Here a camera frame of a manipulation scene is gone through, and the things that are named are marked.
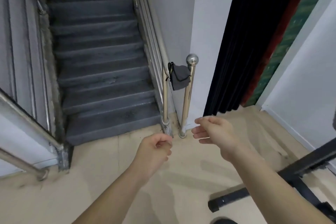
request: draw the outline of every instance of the beige floor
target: beige floor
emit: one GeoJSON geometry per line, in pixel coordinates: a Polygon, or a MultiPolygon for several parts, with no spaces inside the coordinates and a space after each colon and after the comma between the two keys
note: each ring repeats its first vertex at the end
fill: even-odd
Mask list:
{"type": "MultiPolygon", "coordinates": [[[[224,117],[275,170],[307,154],[268,114],[254,107],[224,117]]],[[[44,182],[37,182],[29,174],[0,180],[1,223],[71,223],[128,167],[141,139],[160,130],[157,125],[78,146],[70,172],[58,173],[52,167],[44,182]]],[[[208,224],[221,216],[239,224],[265,223],[250,197],[211,213],[209,198],[224,194],[242,181],[215,146],[200,145],[190,132],[180,139],[177,128],[174,134],[169,162],[139,192],[125,224],[208,224]]],[[[330,171],[317,171],[305,181],[320,200],[336,206],[336,178],[330,171]]]]}

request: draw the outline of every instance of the right hand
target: right hand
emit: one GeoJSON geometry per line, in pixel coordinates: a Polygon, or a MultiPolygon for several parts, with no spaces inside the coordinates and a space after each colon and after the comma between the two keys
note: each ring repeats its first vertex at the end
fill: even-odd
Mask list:
{"type": "Polygon", "coordinates": [[[195,139],[202,144],[215,144],[220,148],[222,157],[230,161],[235,151],[240,147],[240,142],[230,122],[223,118],[205,116],[195,120],[199,126],[191,132],[195,139]]]}

